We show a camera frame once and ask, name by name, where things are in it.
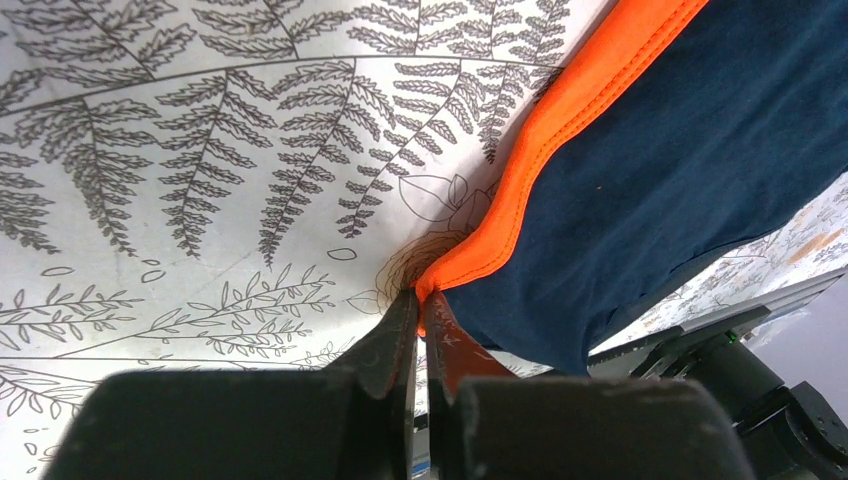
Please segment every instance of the orange hem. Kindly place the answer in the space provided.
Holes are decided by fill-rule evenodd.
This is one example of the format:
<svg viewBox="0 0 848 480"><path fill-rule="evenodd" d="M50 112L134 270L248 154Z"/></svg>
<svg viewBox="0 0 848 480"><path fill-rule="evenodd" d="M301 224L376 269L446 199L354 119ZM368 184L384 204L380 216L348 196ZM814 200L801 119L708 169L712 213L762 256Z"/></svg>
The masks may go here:
<svg viewBox="0 0 848 480"><path fill-rule="evenodd" d="M551 155L598 118L707 1L619 0L525 122L480 228L415 282L420 302L436 289L464 285L506 264L530 190Z"/></svg>

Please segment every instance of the stitching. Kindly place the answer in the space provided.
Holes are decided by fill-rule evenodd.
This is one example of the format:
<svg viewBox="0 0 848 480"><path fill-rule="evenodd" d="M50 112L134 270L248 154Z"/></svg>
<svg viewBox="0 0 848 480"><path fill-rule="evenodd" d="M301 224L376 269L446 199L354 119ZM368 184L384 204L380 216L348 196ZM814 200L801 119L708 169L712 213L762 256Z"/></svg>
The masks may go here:
<svg viewBox="0 0 848 480"><path fill-rule="evenodd" d="M696 13L700 9L699 7L702 7L703 5L705 5L707 3L707 1L708 0L700 0L700 1L694 2L692 8L687 10L683 15L678 16L679 12L684 8L684 6L687 3L687 0L683 0L677 6L677 8L674 9L674 11L669 16L669 18L666 19L666 21L663 22L663 24L660 25L659 28L657 28L657 30L651 35L651 37L645 42L645 44L636 52L636 54L634 54L633 58L627 63L627 65L622 67L622 69L619 71L619 73L617 73L615 75L615 77L613 77L609 81L609 83L607 83L607 85L604 86L604 88L598 93L598 95L596 95L595 98L592 99L592 101L589 102L589 104L586 105L586 107L583 108L583 110L581 110L579 113L577 113L577 115L575 115L574 118L571 121L569 121L568 123L563 125L563 127L560 128L557 131L557 133L555 133L553 135L553 137L548 139L548 141L546 141L542 145L539 153L536 155L536 157L533 159L532 163L530 164L531 170L538 169L538 167L540 166L540 163L544 163L545 159L549 158L550 155L553 154L553 151L556 150L557 148L559 148L559 146L561 146L564 143L564 140L561 140L561 139L575 135L577 131L579 131L580 129L584 128L586 125L591 123L591 121L598 114L600 114L602 111L604 111L604 109L606 109L616 98L618 98L619 94L627 88L627 85L629 85L633 80L635 80L635 77L638 77L644 71L643 67L645 67L645 65L650 63L651 61L653 61L658 56L657 53L660 50L662 50L666 46L668 46L667 44L665 44L666 40L668 40L670 37L671 38L676 37L677 34L679 34L679 32L681 30L683 30L683 28L685 28L685 25L688 23L688 21L691 20L691 18L694 16L694 13ZM640 60L640 56L642 56L643 53L648 48L650 48L650 45L655 42L657 37L659 37L661 35L661 32L663 30L666 30L668 25L673 24L675 22L676 22L676 25L672 26L669 30L667 30L666 35L660 40L660 42L658 44L656 44L656 46L653 48L653 50L651 50L651 52L648 53L646 56L641 57L641 62L638 65L636 65L635 67L633 67L634 63L636 61ZM625 78L624 81L620 81L620 80L622 80L622 77L624 77L628 73L629 73L629 75L627 76L627 78ZM615 91L613 91L610 94L609 91L616 84L618 84L618 86L616 87ZM589 111L590 109L593 109L593 110L589 114L586 114L586 112ZM538 173L533 177L532 182L525 182L524 183L524 185L521 188L521 192L520 192L521 198L527 198L527 196L530 192L530 189L533 187L533 183L535 183L536 177L538 177ZM517 220L519 219L519 217L523 213L524 213L523 210L522 211L516 210L516 212L515 212L515 214L513 215L513 218L512 218L512 224L513 225L516 224ZM475 280L476 278L479 278L479 276L477 276L477 277L474 277L474 276L477 275L478 273L484 271L484 270L489 269L489 267L491 267L492 265L501 262L505 256L507 257L507 260L508 260L508 257L510 256L510 254L507 252L507 250L509 250L507 245L511 245L511 244L514 244L516 242L516 239L518 237L518 233L519 233L520 230L521 230L520 227L511 229L511 231L509 233L509 237L507 238L506 245L504 245L504 247L501 249L501 251L498 252L498 254L494 258L492 258L488 263L486 263L483 266L478 267L478 268L476 268L476 269L474 269L470 272L466 272L463 275L460 275L458 277L454 277L453 279L450 279L450 280L447 280L447 281L444 281L444 282L438 282L434 286L438 289L444 290L445 288L451 288L451 287L454 287L454 286L461 285L461 284L465 283L466 280L470 279L469 281L471 281L471 280Z"/></svg>

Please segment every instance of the navy blue fabric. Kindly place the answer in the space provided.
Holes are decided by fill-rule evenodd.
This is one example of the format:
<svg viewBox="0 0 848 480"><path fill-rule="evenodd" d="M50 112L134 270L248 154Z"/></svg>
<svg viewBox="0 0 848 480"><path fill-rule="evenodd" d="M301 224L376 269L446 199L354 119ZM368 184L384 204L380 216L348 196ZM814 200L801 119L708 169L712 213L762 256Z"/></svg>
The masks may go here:
<svg viewBox="0 0 848 480"><path fill-rule="evenodd" d="M844 0L712 0L557 150L509 262L445 292L460 324L585 375L645 299L784 225L848 166L846 22Z"/></svg>

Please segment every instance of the patterned fabric surface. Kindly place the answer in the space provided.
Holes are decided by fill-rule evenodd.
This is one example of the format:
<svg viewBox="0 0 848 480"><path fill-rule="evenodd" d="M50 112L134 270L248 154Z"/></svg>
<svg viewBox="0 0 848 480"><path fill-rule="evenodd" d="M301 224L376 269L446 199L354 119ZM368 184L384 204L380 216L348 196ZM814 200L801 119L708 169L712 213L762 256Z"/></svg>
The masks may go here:
<svg viewBox="0 0 848 480"><path fill-rule="evenodd" d="M605 6L5 2L0 479L107 375L336 358L479 223ZM843 176L610 342L842 266L846 210Z"/></svg>

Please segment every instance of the fern leaf illustration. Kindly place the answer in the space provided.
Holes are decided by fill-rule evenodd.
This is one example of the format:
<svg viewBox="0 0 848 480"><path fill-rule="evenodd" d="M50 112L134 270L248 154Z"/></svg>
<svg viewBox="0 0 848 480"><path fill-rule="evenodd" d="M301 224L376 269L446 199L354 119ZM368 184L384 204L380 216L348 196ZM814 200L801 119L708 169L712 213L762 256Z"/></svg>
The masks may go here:
<svg viewBox="0 0 848 480"><path fill-rule="evenodd" d="M340 85L321 85L291 95L280 102L280 110L314 105L344 105L348 91Z"/></svg>
<svg viewBox="0 0 848 480"><path fill-rule="evenodd" d="M281 60L294 55L294 44L289 38L249 38L236 40L229 37L201 35L203 43L228 57Z"/></svg>
<svg viewBox="0 0 848 480"><path fill-rule="evenodd" d="M127 51L106 35L85 39L57 37L44 42L18 42L18 46L33 57L57 62L109 63L123 58Z"/></svg>
<svg viewBox="0 0 848 480"><path fill-rule="evenodd" d="M332 32L349 18L345 12L319 12L292 24L289 35L295 43L302 43L323 32Z"/></svg>
<svg viewBox="0 0 848 480"><path fill-rule="evenodd" d="M219 12L217 10L192 9L197 20L204 25L227 35L256 35L270 32L277 17L268 10L260 9L247 13Z"/></svg>
<svg viewBox="0 0 848 480"><path fill-rule="evenodd" d="M353 17L368 20L400 33L418 31L418 22L412 17L377 4L354 8Z"/></svg>
<svg viewBox="0 0 848 480"><path fill-rule="evenodd" d="M518 33L518 38L527 45L516 45L509 49L510 53L530 63L556 63L562 56L558 51L565 45L559 35L565 32L561 22L570 14L566 4L568 0L549 0L539 2L539 8L544 17L530 16L524 20L527 28Z"/></svg>
<svg viewBox="0 0 848 480"><path fill-rule="evenodd" d="M479 42L474 40L462 40L452 43L448 46L450 51L470 58L489 58L491 57L490 45L487 42Z"/></svg>
<svg viewBox="0 0 848 480"><path fill-rule="evenodd" d="M139 50L139 63L155 71L171 61L177 54L184 52L186 45L196 33L187 23L157 31L156 35Z"/></svg>
<svg viewBox="0 0 848 480"><path fill-rule="evenodd" d="M4 10L3 15L15 25L43 35L77 32L94 26L91 17L77 8Z"/></svg>
<svg viewBox="0 0 848 480"><path fill-rule="evenodd" d="M245 102L239 94L235 92L227 92L224 95L224 105L236 112L241 118L247 120L248 123L255 127L275 128L277 123L274 118L266 113L262 113L258 108Z"/></svg>
<svg viewBox="0 0 848 480"><path fill-rule="evenodd" d="M36 193L14 191L42 188L43 185L22 173L5 170L27 168L36 163L38 162L31 158L0 152L0 187L6 187L0 188L0 231L10 239L19 241L23 247L53 254L59 249L50 243L46 234L38 231L45 222L37 220L48 214L47 210L39 207L51 205L53 202Z"/></svg>
<svg viewBox="0 0 848 480"><path fill-rule="evenodd" d="M271 9L274 15L284 17L295 8L303 5L303 2L304 0L265 0L263 3Z"/></svg>
<svg viewBox="0 0 848 480"><path fill-rule="evenodd" d="M140 83L149 78L147 71L142 67L89 70L70 65L66 68L47 68L45 73L50 77L86 88L118 88Z"/></svg>
<svg viewBox="0 0 848 480"><path fill-rule="evenodd" d="M459 64L451 62L436 62L425 65L395 63L395 70L403 75L416 77L452 77L459 75L460 72Z"/></svg>
<svg viewBox="0 0 848 480"><path fill-rule="evenodd" d="M408 128L409 130L421 130L422 128L424 128L424 122L411 117L407 117L403 114L395 115L395 119L397 119L400 125Z"/></svg>
<svg viewBox="0 0 848 480"><path fill-rule="evenodd" d="M338 232L345 238L355 238L360 235L362 230L368 227L366 219L374 214L373 207L383 202L379 198L379 194L385 194L394 189L389 182L381 178L384 174L388 173L394 176L409 175L409 170L398 165L399 160L415 167L423 167L425 165L421 158L410 149L413 143L433 155L441 155L443 153L442 148L436 139L428 133L428 130L436 133L450 143L457 142L450 125L444 120L436 118L436 116L442 110L450 111L451 108L457 112L461 112L457 113L457 115L461 116L465 114L467 116L465 107L454 97L457 86L460 85L464 78L461 62L454 64L437 62L430 65L415 66L398 63L395 65L395 68L402 75L419 77L412 80L397 80L394 82L398 90L417 94L416 98L395 95L393 97L395 106L398 109L411 112L411 114L426 114L428 118L426 121L421 121L413 116L395 113L395 121L411 132L407 136L390 130L383 131L384 138L389 143L399 147L397 153L392 154L385 150L370 149L368 153L371 158L381 162L382 166L380 168L362 164L357 166L356 171L365 177L364 183L349 181L345 184L345 188L354 194L356 198L353 200L347 198L339 199L339 205L353 210L352 213L348 213L336 221L337 224L342 225L338 229ZM454 76L452 86L428 78L448 75ZM440 103L417 98L420 95L438 97Z"/></svg>
<svg viewBox="0 0 848 480"><path fill-rule="evenodd" d="M422 25L435 25L467 12L468 8L462 2L437 3L422 6L418 19Z"/></svg>
<svg viewBox="0 0 848 480"><path fill-rule="evenodd" d="M498 10L492 17L493 27L503 27L504 25L512 25L521 23L521 14L513 9Z"/></svg>
<svg viewBox="0 0 848 480"><path fill-rule="evenodd" d="M39 69L13 71L9 80L0 85L0 113L26 100L30 93L41 87L43 78L44 72Z"/></svg>
<svg viewBox="0 0 848 480"><path fill-rule="evenodd" d="M261 80L258 80L246 70L231 70L229 78L233 85L247 91L254 97L269 101L277 98L274 92L267 88Z"/></svg>
<svg viewBox="0 0 848 480"><path fill-rule="evenodd" d="M456 27L451 27L446 30L420 35L416 45L418 50L427 50L459 38L462 38L462 31Z"/></svg>
<svg viewBox="0 0 848 480"><path fill-rule="evenodd" d="M353 40L359 40L380 53L389 55L412 55L415 41L397 35L389 35L368 27L353 27L347 32Z"/></svg>
<svg viewBox="0 0 848 480"><path fill-rule="evenodd" d="M345 83L310 87L289 95L281 103L282 108L318 102L335 108L331 112L310 112L296 116L283 124L283 129L286 131L303 132L282 138L281 141L284 144L296 148L317 148L317 151L312 150L309 154L302 152L284 154L280 157L281 161L294 169L287 168L275 172L275 176L283 183L270 186L275 195L266 199L268 208L263 210L265 218L260 231L259 248L265 254L265 261L269 268L285 233L295 223L296 217L302 213L302 209L295 209L293 205L311 203L309 197L322 191L320 182L335 181L335 177L329 171L323 168L317 169L319 167L317 162L327 160L347 164L350 163L350 159L346 152L364 152L365 148L357 137L357 130L349 125L361 127L370 133L374 140L378 140L381 132L376 115L386 119L392 125L395 124L394 109L388 97L379 89L376 82L365 76L356 75L355 63L349 66L338 62L323 64L318 69L298 71L296 75L321 75L322 78L326 75L330 79L335 79L339 76L338 72L344 72L342 78ZM295 78L284 79L284 81L289 85L300 83L300 80ZM360 173L366 171L362 167L358 167Z"/></svg>
<svg viewBox="0 0 848 480"><path fill-rule="evenodd" d="M420 8L421 0L383 0L392 7L400 7L404 10L415 10Z"/></svg>
<svg viewBox="0 0 848 480"><path fill-rule="evenodd" d="M272 146L267 137L255 128L275 128L275 120L258 107L245 100L232 88L239 87L253 98L267 99L270 91L265 85L243 70L226 70L224 75L216 75L200 82L189 83L186 87L157 97L163 105L188 106L212 100L218 97L217 104L193 107L189 112L171 119L156 122L165 130L187 132L163 147L178 150L180 153L170 160L162 162L169 169L181 170L178 173L161 177L165 185L177 186L171 193L162 196L165 201L176 205L163 209L170 219L167 226L175 227L172 236L177 246L187 256L199 257L202 236L206 225L212 223L207 215L218 212L220 207L211 200L224 198L230 190L220 185L239 185L244 179L220 162L238 168L254 168L256 164L238 152L237 148L227 145L216 133L225 133L231 139L244 141L258 148ZM200 150L188 150L201 147Z"/></svg>
<svg viewBox="0 0 848 480"><path fill-rule="evenodd" d="M478 136L483 144L483 154L490 164L495 161L498 143L503 135L503 127L511 117L510 110L518 107L518 98L524 95L524 88L530 86L530 74L518 65L496 65L483 67L477 73L487 79L500 83L485 84L485 90L494 95L494 99L480 107L485 115L480 119Z"/></svg>
<svg viewBox="0 0 848 480"><path fill-rule="evenodd" d="M143 132L104 129L100 125L155 116L152 109L131 100L95 106L75 100L36 109L16 125L22 145L43 138L41 151L45 161L62 159L65 171L72 175L74 185L83 194L91 219L117 251L130 256L135 250L127 240L127 228L122 222L130 217L118 207L130 203L127 197L135 194L130 186L144 180L134 171L150 162L102 147L139 146L156 140Z"/></svg>
<svg viewBox="0 0 848 480"><path fill-rule="evenodd" d="M89 108L89 114L99 124L159 117L156 110L129 98L95 105Z"/></svg>
<svg viewBox="0 0 848 480"><path fill-rule="evenodd" d="M465 35L474 38L489 38L491 35L490 28L490 24L480 19L459 22L459 29Z"/></svg>
<svg viewBox="0 0 848 480"><path fill-rule="evenodd" d="M107 15L101 22L113 38L132 42L136 36L154 28L153 21L177 9L163 0L130 0L123 10Z"/></svg>
<svg viewBox="0 0 848 480"><path fill-rule="evenodd" d="M441 97L447 97L451 93L449 86L434 80L395 80L394 85L398 89L407 92L438 95Z"/></svg>
<svg viewBox="0 0 848 480"><path fill-rule="evenodd" d="M172 107L194 105L223 93L226 86L227 81L224 77L204 78L198 83L189 83L188 86L174 93L160 95L156 97L156 100L162 105Z"/></svg>
<svg viewBox="0 0 848 480"><path fill-rule="evenodd" d="M201 2L208 3L210 5L221 5L224 7L243 7L249 3L253 3L253 0L200 0Z"/></svg>
<svg viewBox="0 0 848 480"><path fill-rule="evenodd" d="M376 110L394 128L394 110L389 99L377 88L377 84L363 76L353 78L351 90L357 98Z"/></svg>
<svg viewBox="0 0 848 480"><path fill-rule="evenodd" d="M265 257L265 264L271 267L277 247L289 227L294 223L294 217L303 213L303 209L295 205L309 205L312 200L308 195L317 195L323 191L319 183L330 183L336 177L325 168L313 165L314 157L303 154L279 154L280 161L296 168L277 170L274 177L281 183L271 185L270 190L275 194L266 202L268 207L262 210L265 218L259 242L259 249Z"/></svg>
<svg viewBox="0 0 848 480"><path fill-rule="evenodd" d="M286 120L280 128L282 130L330 130L337 120L338 115L331 113L307 113Z"/></svg>
<svg viewBox="0 0 848 480"><path fill-rule="evenodd" d="M353 64L345 61L322 62L299 66L295 73L283 77L273 88L276 93L322 80L349 80L353 76Z"/></svg>

